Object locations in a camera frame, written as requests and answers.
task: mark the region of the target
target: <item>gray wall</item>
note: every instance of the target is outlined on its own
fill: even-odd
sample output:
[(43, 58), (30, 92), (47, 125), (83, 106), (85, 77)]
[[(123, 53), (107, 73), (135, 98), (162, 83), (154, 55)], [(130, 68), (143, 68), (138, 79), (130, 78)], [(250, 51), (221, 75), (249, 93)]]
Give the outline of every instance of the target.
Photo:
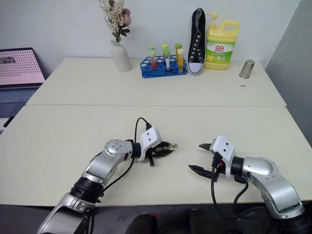
[(266, 71), (312, 145), (312, 1), (299, 3)]

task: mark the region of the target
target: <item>green cap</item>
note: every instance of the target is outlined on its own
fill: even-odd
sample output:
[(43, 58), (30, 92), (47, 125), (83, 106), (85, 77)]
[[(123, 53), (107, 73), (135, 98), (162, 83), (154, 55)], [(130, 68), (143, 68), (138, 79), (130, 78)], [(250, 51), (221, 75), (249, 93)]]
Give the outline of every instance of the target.
[(149, 45), (148, 46), (148, 51), (150, 51), (150, 50), (155, 50), (155, 47), (153, 45)]
[(161, 48), (162, 48), (163, 50), (169, 49), (169, 45), (168, 45), (168, 44), (162, 44), (162, 45), (161, 45)]
[(181, 49), (182, 48), (182, 44), (181, 43), (176, 43), (175, 44), (175, 48), (176, 49)]
[(150, 50), (148, 53), (150, 54), (150, 56), (155, 56), (156, 55), (155, 50)]
[(164, 50), (164, 55), (170, 55), (170, 50)]

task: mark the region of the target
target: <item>white table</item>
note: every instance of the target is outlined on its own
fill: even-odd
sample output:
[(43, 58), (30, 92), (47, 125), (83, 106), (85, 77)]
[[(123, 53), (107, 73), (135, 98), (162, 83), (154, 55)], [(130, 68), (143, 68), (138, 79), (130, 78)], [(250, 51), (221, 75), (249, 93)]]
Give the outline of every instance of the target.
[[(136, 162), (100, 206), (211, 203), (210, 181), (188, 165), (210, 169), (212, 155), (198, 145), (221, 134), (238, 156), (273, 160), (300, 198), (312, 199), (312, 149), (284, 107), (25, 106), (0, 135), (0, 204), (54, 206), (105, 142), (133, 138), (140, 116), (178, 148), (155, 167)], [(233, 202), (242, 187), (221, 175), (217, 201)], [(240, 201), (262, 199), (251, 185)]]
[(242, 62), (198, 76), (143, 79), (140, 60), (120, 73), (111, 58), (66, 58), (27, 105), (286, 106), (260, 63), (250, 79)]

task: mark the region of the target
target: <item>black sneaker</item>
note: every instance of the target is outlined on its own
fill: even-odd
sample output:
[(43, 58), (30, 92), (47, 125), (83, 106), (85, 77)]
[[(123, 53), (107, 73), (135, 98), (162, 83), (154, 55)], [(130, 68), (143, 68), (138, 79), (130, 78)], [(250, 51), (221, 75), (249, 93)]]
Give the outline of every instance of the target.
[(188, 70), (191, 75), (198, 75), (204, 67), (205, 49), (205, 23), (204, 10), (198, 8), (192, 16), (192, 36), (188, 56)]

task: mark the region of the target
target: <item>test tube rack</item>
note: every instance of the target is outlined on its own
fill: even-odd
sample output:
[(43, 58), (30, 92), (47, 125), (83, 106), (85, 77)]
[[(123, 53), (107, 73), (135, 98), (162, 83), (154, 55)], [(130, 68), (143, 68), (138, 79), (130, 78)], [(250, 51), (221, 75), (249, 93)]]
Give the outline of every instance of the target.
[(171, 77), (187, 74), (186, 62), (184, 59), (183, 67), (179, 67), (176, 62), (176, 56), (170, 55), (170, 70), (168, 73), (166, 70), (166, 65), (163, 60), (163, 56), (156, 56), (157, 68), (153, 69), (150, 63), (150, 57), (146, 57), (140, 64), (142, 77), (143, 78), (153, 78), (153, 77)]

